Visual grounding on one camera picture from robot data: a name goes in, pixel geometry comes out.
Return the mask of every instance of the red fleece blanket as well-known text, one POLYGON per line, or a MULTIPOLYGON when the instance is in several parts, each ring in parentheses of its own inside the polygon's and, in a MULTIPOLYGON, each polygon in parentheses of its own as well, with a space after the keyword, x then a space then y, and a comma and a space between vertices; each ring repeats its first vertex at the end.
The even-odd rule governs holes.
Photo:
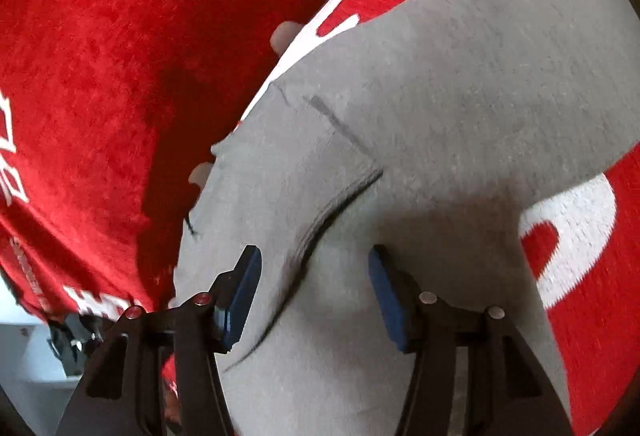
POLYGON ((0 1, 0 261, 29 311, 166 305, 192 171, 276 64, 280 24, 324 1, 0 1))
MULTIPOLYGON (((311 38, 402 1, 337 0, 311 38)), ((322 2, 0 1, 0 262, 26 308, 117 318, 133 302, 164 307, 198 194, 190 174, 322 2)), ((578 436, 640 363, 638 212, 640 148, 523 218, 578 436)))

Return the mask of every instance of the gray fabric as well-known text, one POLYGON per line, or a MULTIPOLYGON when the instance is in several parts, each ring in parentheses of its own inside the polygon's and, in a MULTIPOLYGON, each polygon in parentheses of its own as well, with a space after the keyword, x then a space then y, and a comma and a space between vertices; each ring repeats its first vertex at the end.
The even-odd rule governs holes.
POLYGON ((175 272, 184 300, 264 243, 246 340, 218 359, 242 436, 393 433, 413 358, 386 339, 377 242, 449 303, 505 307, 567 405, 518 217, 640 139, 638 80, 627 0, 407 0, 274 82, 214 147, 175 272))

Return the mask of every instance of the fleece fabric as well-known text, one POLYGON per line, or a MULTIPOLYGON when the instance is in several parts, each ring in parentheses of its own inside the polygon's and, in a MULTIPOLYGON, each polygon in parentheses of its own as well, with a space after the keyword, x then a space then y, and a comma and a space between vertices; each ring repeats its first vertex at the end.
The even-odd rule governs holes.
MULTIPOLYGON (((295 60, 402 1, 331 0, 295 38, 252 104, 295 60)), ((638 189, 640 144, 593 180, 537 203, 519 226, 564 361, 579 435, 603 423, 640 365, 638 189)))
POLYGON ((633 147, 639 77, 627 0, 407 0, 273 82, 214 146, 175 271, 186 299, 245 244, 265 246, 245 334, 218 359, 240 433, 392 434, 412 358, 386 340, 370 287, 378 242, 423 289, 507 309, 569 408, 519 217, 633 147), (382 170, 368 188, 316 147, 329 126, 367 175, 382 170), (336 178, 350 183, 333 220, 305 215, 336 178))
POLYGON ((324 1, 0 0, 0 264, 22 305, 166 306, 190 175, 324 1))

